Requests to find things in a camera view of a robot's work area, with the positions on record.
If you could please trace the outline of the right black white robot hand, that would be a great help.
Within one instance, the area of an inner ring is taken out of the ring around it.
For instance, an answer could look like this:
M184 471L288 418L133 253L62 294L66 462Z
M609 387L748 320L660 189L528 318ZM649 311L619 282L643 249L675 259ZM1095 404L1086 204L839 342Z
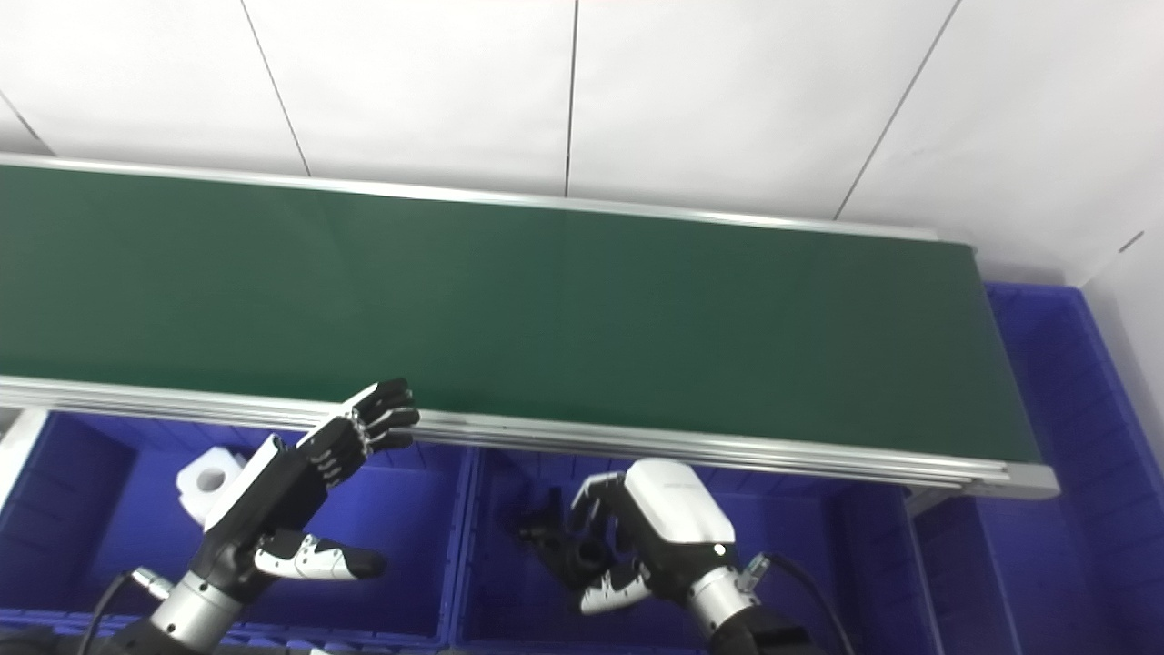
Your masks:
M710 575L738 569L731 519L691 467L637 460L625 471L592 474L570 503L567 526L606 540L632 558L598 575L577 593L583 615L613 612L654 596L681 607Z

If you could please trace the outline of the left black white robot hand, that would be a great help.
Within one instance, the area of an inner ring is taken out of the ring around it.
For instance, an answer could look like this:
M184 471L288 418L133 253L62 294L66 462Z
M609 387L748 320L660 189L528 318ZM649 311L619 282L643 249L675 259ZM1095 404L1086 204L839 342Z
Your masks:
M413 443L419 421L404 378L363 389L296 444L267 439L213 510L190 565L196 591L251 604L278 578L362 581L386 572L386 556L308 534L308 521L331 490L359 472L375 453Z

